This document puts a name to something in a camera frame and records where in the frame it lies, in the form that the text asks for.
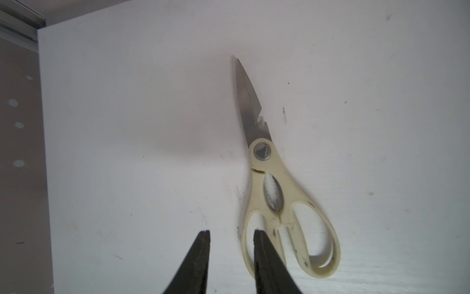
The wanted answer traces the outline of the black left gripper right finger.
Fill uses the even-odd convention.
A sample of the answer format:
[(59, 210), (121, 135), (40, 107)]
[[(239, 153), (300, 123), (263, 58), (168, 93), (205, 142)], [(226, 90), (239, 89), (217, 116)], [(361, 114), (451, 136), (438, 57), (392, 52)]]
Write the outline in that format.
[(257, 294), (301, 294), (264, 230), (255, 230), (254, 266)]

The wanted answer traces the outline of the cream kitchen shears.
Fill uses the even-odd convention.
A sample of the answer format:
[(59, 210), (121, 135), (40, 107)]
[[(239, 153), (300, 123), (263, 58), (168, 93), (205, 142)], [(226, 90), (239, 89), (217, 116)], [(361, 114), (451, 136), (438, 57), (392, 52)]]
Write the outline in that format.
[[(248, 253), (247, 230), (250, 218), (259, 213), (262, 215), (268, 238), (281, 261), (285, 261), (285, 253), (279, 235), (279, 228), (288, 229), (296, 260), (302, 270), (314, 278), (327, 278), (339, 267), (341, 250), (334, 226), (317, 203), (309, 197), (297, 184), (283, 164), (275, 147), (269, 127), (260, 113), (262, 106), (246, 70), (240, 60), (235, 58), (235, 82), (237, 102), (242, 128), (248, 146), (248, 159), (251, 171), (251, 188), (241, 234), (241, 251), (244, 263), (251, 275), (255, 274), (255, 265)], [(280, 209), (272, 209), (264, 193), (266, 175), (272, 175), (279, 185), (282, 195)], [(305, 205), (312, 209), (323, 221), (330, 237), (330, 254), (321, 259), (308, 253), (307, 242), (302, 227), (294, 211), (296, 205)]]

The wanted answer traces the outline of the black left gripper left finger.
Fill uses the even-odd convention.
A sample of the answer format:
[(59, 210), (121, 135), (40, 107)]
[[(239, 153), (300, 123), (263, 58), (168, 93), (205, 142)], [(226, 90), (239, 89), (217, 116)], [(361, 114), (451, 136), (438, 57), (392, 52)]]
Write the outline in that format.
[(200, 231), (164, 294), (206, 293), (210, 243), (210, 231)]

